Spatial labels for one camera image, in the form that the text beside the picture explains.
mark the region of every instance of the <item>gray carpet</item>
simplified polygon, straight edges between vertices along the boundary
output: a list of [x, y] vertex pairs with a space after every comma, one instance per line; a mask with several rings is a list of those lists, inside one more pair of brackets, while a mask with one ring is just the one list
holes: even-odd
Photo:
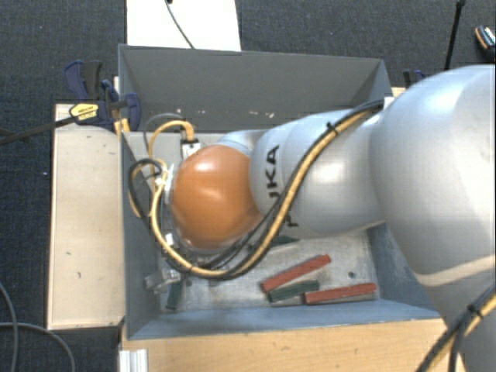
[[[404, 69], [441, 70], [456, 0], [236, 0], [244, 50], [384, 59], [393, 85]], [[494, 26], [495, 0], [467, 0], [453, 67], [481, 61], [473, 28]], [[117, 73], [126, 40], [125, 0], [0, 0], [0, 128], [49, 122], [71, 98], [61, 71], [72, 60], [101, 60]], [[45, 321], [50, 232], [50, 134], [0, 146], [0, 281], [19, 321]], [[0, 301], [0, 322], [9, 321]], [[79, 371], [116, 369], [116, 329], [64, 332]], [[0, 372], [9, 370], [12, 332], [0, 332]], [[23, 332], [19, 371], [69, 370], [62, 350]]]

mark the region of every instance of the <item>red block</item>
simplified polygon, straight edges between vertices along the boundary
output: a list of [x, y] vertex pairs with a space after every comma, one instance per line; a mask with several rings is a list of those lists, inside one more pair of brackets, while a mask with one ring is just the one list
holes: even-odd
[[298, 266], [292, 267], [289, 270], [265, 280], [260, 286], [262, 287], [262, 291], [267, 293], [295, 278], [301, 277], [304, 274], [310, 273], [311, 271], [317, 270], [330, 263], [331, 258], [329, 255], [319, 255], [318, 257], [310, 259], [307, 262], [301, 263]]
[[377, 290], [377, 285], [373, 282], [366, 284], [352, 285], [351, 287], [341, 287], [327, 289], [324, 291], [309, 292], [304, 295], [305, 303], [313, 305], [322, 301], [331, 301], [334, 299], [349, 298], [351, 296], [373, 294]]

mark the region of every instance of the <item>robotic arm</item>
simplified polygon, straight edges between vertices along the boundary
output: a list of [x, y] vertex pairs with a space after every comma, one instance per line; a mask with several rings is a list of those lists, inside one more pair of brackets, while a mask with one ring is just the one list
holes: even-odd
[[[263, 216], [272, 234], [305, 239], [386, 222], [451, 324], [494, 283], [494, 65], [429, 77], [380, 107], [230, 133], [194, 153], [172, 185], [177, 233], [216, 254]], [[493, 370], [494, 348], [487, 315], [464, 343], [467, 370]]]

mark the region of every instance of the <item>white paper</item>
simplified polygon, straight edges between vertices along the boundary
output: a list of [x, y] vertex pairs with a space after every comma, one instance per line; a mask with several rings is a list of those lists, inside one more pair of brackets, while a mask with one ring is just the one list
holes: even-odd
[[[170, 6], [195, 48], [241, 50], [234, 0], [174, 0]], [[127, 43], [189, 48], [164, 0], [127, 0]]]

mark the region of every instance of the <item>open box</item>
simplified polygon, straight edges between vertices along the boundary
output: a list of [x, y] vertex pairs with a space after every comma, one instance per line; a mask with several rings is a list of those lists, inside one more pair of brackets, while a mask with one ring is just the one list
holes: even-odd
[[[354, 107], [388, 96], [384, 62], [376, 59], [282, 53], [218, 52], [119, 46], [119, 89], [137, 92], [145, 123], [176, 112], [193, 123], [204, 144], [239, 129], [269, 129], [303, 116]], [[129, 339], [213, 335], [437, 318], [385, 225], [328, 239], [301, 239], [271, 250], [246, 276], [221, 284], [188, 278], [176, 312], [146, 289], [162, 266], [160, 247], [135, 217], [127, 198], [130, 165], [146, 156], [141, 133], [122, 138], [126, 332]], [[156, 152], [180, 162], [178, 135], [163, 134]], [[149, 194], [140, 197], [146, 205]], [[371, 301], [274, 307], [258, 284], [315, 255], [332, 263], [313, 273], [321, 288], [373, 281]]]

